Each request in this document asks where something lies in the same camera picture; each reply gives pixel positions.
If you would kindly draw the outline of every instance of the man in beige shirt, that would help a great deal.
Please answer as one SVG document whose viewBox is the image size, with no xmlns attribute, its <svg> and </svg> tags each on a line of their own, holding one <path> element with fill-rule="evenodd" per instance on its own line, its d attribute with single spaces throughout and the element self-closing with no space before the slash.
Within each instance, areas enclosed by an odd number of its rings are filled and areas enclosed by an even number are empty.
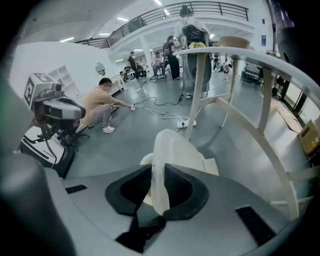
<svg viewBox="0 0 320 256">
<path fill-rule="evenodd" d="M 80 123 L 86 126 L 91 126 L 102 119 L 102 130 L 106 134 L 115 131 L 116 128 L 111 127 L 112 104 L 117 104 L 123 107 L 132 108 L 133 105 L 127 104 L 119 99 L 113 98 L 109 93 L 112 89 L 112 82 L 109 78 L 102 78 L 99 86 L 89 92 L 82 101 L 85 108 L 85 117 L 80 119 Z"/>
</svg>

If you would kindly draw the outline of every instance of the white sneaker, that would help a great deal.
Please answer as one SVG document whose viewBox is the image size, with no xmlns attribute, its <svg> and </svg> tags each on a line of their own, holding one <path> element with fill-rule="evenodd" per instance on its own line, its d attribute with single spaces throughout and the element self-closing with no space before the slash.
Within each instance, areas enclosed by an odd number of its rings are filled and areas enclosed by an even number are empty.
<svg viewBox="0 0 320 256">
<path fill-rule="evenodd" d="M 116 128 L 114 127 L 111 127 L 110 125 L 108 127 L 105 127 L 105 128 L 102 128 L 102 131 L 105 133 L 105 134 L 110 134 L 110 133 L 113 133 L 115 131 Z"/>
</svg>

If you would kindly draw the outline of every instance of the beige bowl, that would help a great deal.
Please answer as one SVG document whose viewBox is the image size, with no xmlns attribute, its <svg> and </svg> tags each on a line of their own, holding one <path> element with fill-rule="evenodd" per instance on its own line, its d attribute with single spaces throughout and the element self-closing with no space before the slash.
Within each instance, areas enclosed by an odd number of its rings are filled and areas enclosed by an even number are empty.
<svg viewBox="0 0 320 256">
<path fill-rule="evenodd" d="M 236 36 L 221 36 L 221 46 L 248 49 L 250 41 Z"/>
</svg>

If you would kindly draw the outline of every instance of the railing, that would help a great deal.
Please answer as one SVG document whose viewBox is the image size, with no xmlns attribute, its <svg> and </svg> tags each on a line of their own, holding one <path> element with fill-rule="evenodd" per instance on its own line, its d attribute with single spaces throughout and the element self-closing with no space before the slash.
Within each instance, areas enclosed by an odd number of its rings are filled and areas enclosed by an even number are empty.
<svg viewBox="0 0 320 256">
<path fill-rule="evenodd" d="M 196 15 L 223 15 L 249 21 L 249 9 L 239 5 L 215 1 L 180 2 L 148 11 L 130 20 L 128 23 L 112 32 L 108 37 L 110 45 L 114 45 L 122 38 L 142 27 L 164 19 L 178 17 L 180 15 L 182 5 L 188 6 L 188 8 Z"/>
<path fill-rule="evenodd" d="M 82 41 L 75 42 L 86 46 L 93 46 L 97 48 L 110 48 L 110 43 L 107 38 L 90 38 Z"/>
</svg>

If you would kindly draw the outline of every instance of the black hair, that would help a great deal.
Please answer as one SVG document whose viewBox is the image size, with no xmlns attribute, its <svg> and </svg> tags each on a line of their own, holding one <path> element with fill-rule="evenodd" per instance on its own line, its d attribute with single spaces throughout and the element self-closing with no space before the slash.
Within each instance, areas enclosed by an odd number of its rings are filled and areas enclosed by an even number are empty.
<svg viewBox="0 0 320 256">
<path fill-rule="evenodd" d="M 168 38 L 167 38 L 167 40 L 166 40 L 166 43 L 169 44 L 169 41 L 172 40 L 173 38 L 174 38 L 173 35 L 169 35 Z"/>
<path fill-rule="evenodd" d="M 99 82 L 99 85 L 102 86 L 102 85 L 105 85 L 107 87 L 111 87 L 112 86 L 112 81 L 109 79 L 109 78 L 102 78 Z"/>
<path fill-rule="evenodd" d="M 192 14 L 192 11 L 185 4 L 182 5 L 182 8 L 180 10 L 180 16 L 185 17 L 185 16 L 188 16 L 189 14 Z"/>
</svg>

